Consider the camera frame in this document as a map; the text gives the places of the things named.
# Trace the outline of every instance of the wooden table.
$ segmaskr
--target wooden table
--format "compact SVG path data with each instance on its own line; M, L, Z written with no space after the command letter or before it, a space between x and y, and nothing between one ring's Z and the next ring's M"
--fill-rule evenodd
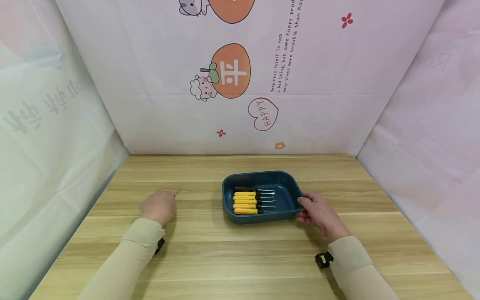
M327 242L315 227L285 220L229 222L222 180L284 170L324 195L402 300L472 299L358 161L344 154L130 156L31 299L75 299L155 189L176 191L167 243L142 273L133 299L345 299L314 256Z

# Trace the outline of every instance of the hand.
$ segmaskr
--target hand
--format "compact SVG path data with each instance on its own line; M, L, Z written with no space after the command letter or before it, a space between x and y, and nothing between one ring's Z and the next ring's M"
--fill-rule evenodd
M175 196L172 192L157 190L140 204L143 217L165 224L175 215Z
M352 234L324 197L313 192L303 192L298 202L304 210L297 220L301 223L316 225L329 242Z

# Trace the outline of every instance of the white backdrop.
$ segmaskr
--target white backdrop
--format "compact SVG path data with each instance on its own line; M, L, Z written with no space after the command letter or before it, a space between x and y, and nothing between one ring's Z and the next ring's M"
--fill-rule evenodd
M0 1L0 299L25 299L127 155L53 0Z
M480 299L480 2L447 0L359 161Z
M130 152L353 155L443 3L57 2Z

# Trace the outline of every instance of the plastic tray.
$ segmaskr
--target plastic tray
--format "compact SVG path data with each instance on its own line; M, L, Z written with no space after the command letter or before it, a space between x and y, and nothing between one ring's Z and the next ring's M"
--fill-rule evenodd
M276 213L258 215L236 215L233 213L233 188L235 186L252 186L258 189L274 190ZM301 206L297 199L302 192L293 177L283 171L268 171L233 174L223 180L223 208L228 218L235 224L251 224L294 218Z

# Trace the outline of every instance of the arm sleeve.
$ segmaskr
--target arm sleeve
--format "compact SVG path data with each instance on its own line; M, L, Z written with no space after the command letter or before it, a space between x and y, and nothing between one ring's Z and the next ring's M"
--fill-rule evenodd
M136 220L77 299L129 300L140 273L164 235L159 223L145 218Z
M399 300L357 238L338 239L328 249L333 275L348 300Z

